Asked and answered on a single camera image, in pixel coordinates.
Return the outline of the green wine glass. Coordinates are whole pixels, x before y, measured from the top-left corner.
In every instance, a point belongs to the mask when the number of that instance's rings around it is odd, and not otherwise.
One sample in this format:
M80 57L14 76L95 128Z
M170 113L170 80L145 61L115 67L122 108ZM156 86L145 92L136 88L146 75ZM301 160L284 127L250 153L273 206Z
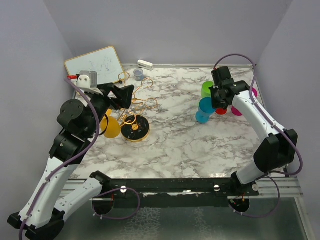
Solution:
M214 82L213 81L205 81L202 84L201 87L201 97L202 98L210 98L211 97L211 90L210 88L214 86Z

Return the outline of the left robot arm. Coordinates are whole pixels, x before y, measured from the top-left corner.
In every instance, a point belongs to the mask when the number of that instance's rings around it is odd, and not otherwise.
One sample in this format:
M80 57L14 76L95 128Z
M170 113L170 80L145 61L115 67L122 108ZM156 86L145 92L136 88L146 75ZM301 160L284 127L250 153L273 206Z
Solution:
M97 140L100 122L107 110L128 109L134 88L133 85L103 84L98 86L102 93L90 94L86 105L78 99L70 99L61 106L57 122L62 131L54 139L41 180L25 207L7 220L19 230L20 239L55 239L67 219L86 201L110 193L111 178L96 171L82 186L65 198L59 198L66 182Z

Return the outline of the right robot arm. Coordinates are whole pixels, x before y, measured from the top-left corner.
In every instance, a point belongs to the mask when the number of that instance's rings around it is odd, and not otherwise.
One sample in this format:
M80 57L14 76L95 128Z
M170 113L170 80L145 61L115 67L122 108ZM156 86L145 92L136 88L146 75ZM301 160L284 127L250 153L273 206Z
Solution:
M212 107L227 109L232 106L238 109L261 142L252 162L231 175L229 189L234 195L240 196L247 191L248 185L293 162L298 134L273 119L245 81L234 81L228 67L214 69L211 75L214 82L210 87Z

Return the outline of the blue wine glass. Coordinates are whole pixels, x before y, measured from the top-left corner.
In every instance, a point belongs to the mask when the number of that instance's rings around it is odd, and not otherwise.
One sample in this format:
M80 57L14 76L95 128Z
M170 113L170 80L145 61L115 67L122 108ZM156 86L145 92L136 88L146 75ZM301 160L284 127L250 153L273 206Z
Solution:
M195 114L195 119L201 124L209 121L211 115L216 112L216 108L212 106L212 98L204 97L199 101L198 111Z

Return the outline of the pink wine glass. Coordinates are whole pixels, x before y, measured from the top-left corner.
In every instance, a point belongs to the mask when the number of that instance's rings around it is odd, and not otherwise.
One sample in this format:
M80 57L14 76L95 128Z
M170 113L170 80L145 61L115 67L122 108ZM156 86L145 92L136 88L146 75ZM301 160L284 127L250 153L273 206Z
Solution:
M257 98L258 97L258 91L254 87L252 88L252 92L253 92L254 96ZM242 116L242 113L237 108L235 108L234 106L231 107L231 112L235 116Z

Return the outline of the red wine glass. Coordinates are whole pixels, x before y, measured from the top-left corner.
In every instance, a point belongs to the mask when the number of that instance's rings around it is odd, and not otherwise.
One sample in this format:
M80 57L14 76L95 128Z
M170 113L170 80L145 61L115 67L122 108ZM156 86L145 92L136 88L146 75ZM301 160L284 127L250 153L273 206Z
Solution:
M228 112L228 110L224 109L224 108L217 108L215 111L215 113L218 115L225 115L227 112Z

